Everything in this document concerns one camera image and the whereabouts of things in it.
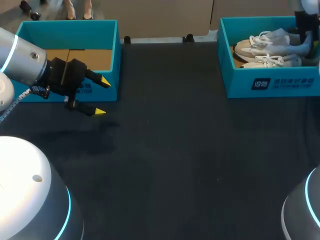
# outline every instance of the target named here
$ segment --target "person's leg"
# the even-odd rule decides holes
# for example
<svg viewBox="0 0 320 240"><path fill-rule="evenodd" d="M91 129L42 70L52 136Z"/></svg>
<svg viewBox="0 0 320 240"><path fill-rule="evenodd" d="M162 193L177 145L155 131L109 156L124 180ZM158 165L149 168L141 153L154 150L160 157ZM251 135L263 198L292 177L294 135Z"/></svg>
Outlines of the person's leg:
<svg viewBox="0 0 320 240"><path fill-rule="evenodd" d="M76 11L74 5L72 4L71 0L64 0L64 3L68 9L68 19L75 19L76 18Z"/></svg>
<svg viewBox="0 0 320 240"><path fill-rule="evenodd" d="M85 0L84 2L84 19L92 19L92 3L91 0Z"/></svg>

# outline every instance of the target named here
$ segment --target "person's foot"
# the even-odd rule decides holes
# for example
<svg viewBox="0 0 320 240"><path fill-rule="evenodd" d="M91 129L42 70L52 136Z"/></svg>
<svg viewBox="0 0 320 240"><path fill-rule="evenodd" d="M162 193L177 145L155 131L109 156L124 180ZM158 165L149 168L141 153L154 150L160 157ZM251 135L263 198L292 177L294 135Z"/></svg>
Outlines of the person's foot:
<svg viewBox="0 0 320 240"><path fill-rule="evenodd" d="M68 20L75 20L76 19L76 11L73 7L68 8L67 19Z"/></svg>
<svg viewBox="0 0 320 240"><path fill-rule="evenodd" d="M90 12L84 14L83 20L92 20L92 19L94 19L94 11L91 9Z"/></svg>

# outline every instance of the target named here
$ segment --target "shoelace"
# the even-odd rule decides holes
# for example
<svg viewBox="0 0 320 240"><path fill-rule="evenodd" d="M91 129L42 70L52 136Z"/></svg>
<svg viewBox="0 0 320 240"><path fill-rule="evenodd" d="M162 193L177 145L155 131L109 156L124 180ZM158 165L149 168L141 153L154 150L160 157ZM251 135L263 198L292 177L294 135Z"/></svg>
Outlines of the shoelace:
<svg viewBox="0 0 320 240"><path fill-rule="evenodd" d="M263 31L259 36L250 36L249 41L251 45L259 44L271 44L272 41L266 36L266 34L271 33L270 31Z"/></svg>
<svg viewBox="0 0 320 240"><path fill-rule="evenodd" d="M272 68L276 65L282 67L285 62L282 56L270 56L269 54L266 56L256 56L255 61L263 63L265 68Z"/></svg>

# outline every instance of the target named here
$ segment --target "glowing blue light ring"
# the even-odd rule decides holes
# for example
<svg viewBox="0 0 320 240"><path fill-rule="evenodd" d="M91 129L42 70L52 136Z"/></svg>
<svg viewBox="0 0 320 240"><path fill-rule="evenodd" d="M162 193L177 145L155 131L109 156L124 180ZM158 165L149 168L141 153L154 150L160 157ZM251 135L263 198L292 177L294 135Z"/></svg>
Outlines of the glowing blue light ring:
<svg viewBox="0 0 320 240"><path fill-rule="evenodd" d="M66 190L67 190L67 192L68 192L68 197L69 197L69 209L68 209L68 214L66 215L65 222L64 222L64 224L63 224L63 226L62 226L59 234L55 237L54 240L58 240L58 239L61 237L62 233L64 232L64 230L65 230L65 228L66 228L66 226L67 226L67 223L68 223L68 220L69 220L69 217L70 217L70 212L71 212L71 197L70 197L70 193L69 193L69 190L68 190L67 187L66 187Z"/></svg>
<svg viewBox="0 0 320 240"><path fill-rule="evenodd" d="M13 41L13 44L12 44L12 47L11 47L11 50L9 52L9 55L8 57L6 58L4 64L3 64L3 67L1 68L1 72L4 72L12 58L12 55L14 54L15 52L15 49L17 47L17 43L18 43L18 36L17 35L14 35L14 41Z"/></svg>
<svg viewBox="0 0 320 240"><path fill-rule="evenodd" d="M312 209L311 207L311 203L310 203L310 200L309 200L309 194L308 194L308 184L309 184L309 179L311 177L311 174L315 171L316 169L313 169L313 171L309 174L308 178L306 179L306 182L305 182L305 199L306 199L306 204L308 205L308 208L309 208L309 211L314 219L314 221L316 222L316 224L318 225L318 227L320 228L320 221L318 220L314 210Z"/></svg>

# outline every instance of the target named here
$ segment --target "shoe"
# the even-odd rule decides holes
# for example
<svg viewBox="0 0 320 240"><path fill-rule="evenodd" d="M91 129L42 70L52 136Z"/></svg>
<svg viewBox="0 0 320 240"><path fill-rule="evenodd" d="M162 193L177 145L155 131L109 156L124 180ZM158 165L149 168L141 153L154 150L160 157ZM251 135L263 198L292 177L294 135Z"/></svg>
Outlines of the shoe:
<svg viewBox="0 0 320 240"><path fill-rule="evenodd" d="M264 31L259 36L250 36L249 39L237 43L234 52L246 62L255 62L256 56L306 56L312 46L312 34L307 33L307 38L300 44L300 36L291 34L282 28L276 31Z"/></svg>
<svg viewBox="0 0 320 240"><path fill-rule="evenodd" d="M293 54L288 56L256 56L255 61L248 62L242 65L242 69L256 69L256 68L290 68L301 67L302 60L299 56Z"/></svg>

